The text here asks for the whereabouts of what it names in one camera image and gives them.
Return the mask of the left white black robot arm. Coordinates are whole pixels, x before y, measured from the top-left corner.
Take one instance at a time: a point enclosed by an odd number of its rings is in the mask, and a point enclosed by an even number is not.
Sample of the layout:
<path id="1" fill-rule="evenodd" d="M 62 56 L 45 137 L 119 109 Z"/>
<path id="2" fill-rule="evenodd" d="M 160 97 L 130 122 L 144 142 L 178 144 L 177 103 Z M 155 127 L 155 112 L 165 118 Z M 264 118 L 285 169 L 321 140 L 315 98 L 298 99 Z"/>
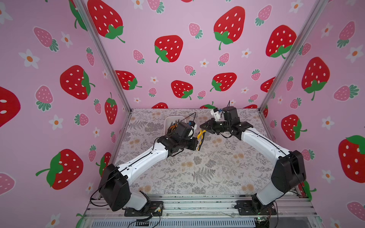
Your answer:
<path id="1" fill-rule="evenodd" d="M 175 129 L 168 130 L 164 136 L 155 139 L 152 147 L 136 158 L 115 166 L 108 165 L 102 174 L 98 191 L 112 211 L 134 209 L 146 212 L 150 209 L 151 200 L 139 191 L 132 192 L 130 185 L 155 164 L 169 157 L 175 157 L 185 149 L 195 151 L 198 145 L 194 132 L 197 125 L 194 121 L 179 122 Z"/>

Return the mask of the yellow black combination pliers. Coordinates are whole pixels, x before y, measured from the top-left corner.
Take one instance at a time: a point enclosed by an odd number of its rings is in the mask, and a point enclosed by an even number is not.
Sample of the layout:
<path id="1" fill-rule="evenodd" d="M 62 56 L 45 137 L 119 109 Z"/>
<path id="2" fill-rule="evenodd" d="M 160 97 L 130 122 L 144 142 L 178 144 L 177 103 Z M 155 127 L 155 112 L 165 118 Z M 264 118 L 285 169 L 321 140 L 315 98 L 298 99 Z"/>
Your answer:
<path id="1" fill-rule="evenodd" d="M 206 130 L 200 130 L 200 133 L 197 136 L 198 143 L 199 143 L 198 144 L 197 151 L 200 151 L 201 150 L 202 144 L 204 142 L 205 134 L 206 134 Z"/>

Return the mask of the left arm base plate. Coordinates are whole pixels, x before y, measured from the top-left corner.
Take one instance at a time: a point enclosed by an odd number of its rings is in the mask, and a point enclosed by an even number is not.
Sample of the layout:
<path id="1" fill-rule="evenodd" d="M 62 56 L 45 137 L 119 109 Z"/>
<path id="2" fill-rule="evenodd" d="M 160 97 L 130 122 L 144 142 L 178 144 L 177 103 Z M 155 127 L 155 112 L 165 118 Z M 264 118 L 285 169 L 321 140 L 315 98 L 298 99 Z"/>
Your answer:
<path id="1" fill-rule="evenodd" d="M 148 201 L 140 210 L 126 208 L 125 217 L 149 217 L 161 216 L 163 212 L 163 201 Z"/>

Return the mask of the white plastic storage box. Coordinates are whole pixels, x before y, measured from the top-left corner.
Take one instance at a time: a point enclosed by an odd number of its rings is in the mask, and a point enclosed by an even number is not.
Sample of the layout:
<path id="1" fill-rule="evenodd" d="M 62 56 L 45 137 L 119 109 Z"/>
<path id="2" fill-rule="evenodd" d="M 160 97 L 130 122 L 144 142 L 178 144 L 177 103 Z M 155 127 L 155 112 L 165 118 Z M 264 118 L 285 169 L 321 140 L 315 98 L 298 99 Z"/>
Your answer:
<path id="1" fill-rule="evenodd" d="M 176 125 L 179 122 L 186 123 L 184 116 L 168 116 L 164 121 L 164 134 L 168 134 L 168 130 L 171 126 Z"/>

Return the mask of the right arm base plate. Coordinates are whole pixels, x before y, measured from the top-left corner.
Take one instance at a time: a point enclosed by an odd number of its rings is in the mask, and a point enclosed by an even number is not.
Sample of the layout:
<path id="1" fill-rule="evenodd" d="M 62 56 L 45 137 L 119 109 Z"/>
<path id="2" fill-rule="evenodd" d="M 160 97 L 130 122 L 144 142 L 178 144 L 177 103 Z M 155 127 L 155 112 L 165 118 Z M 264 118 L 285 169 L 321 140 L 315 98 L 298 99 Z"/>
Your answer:
<path id="1" fill-rule="evenodd" d="M 241 216 L 277 215 L 277 210 L 273 202 L 268 205 L 262 205 L 259 201 L 238 200 L 234 208 L 238 210 Z"/>

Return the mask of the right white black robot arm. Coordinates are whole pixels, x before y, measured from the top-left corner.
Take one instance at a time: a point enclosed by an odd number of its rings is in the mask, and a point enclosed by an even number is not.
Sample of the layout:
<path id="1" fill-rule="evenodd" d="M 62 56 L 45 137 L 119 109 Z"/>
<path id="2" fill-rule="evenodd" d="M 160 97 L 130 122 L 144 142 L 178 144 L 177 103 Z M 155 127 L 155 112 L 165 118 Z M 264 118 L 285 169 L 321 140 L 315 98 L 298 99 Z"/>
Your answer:
<path id="1" fill-rule="evenodd" d="M 279 146 L 249 122 L 241 121 L 235 107 L 215 108 L 211 115 L 210 120 L 200 125 L 201 130 L 216 135 L 229 133 L 255 148 L 274 165 L 271 181 L 252 197 L 254 210 L 261 211 L 306 180 L 303 155 Z"/>

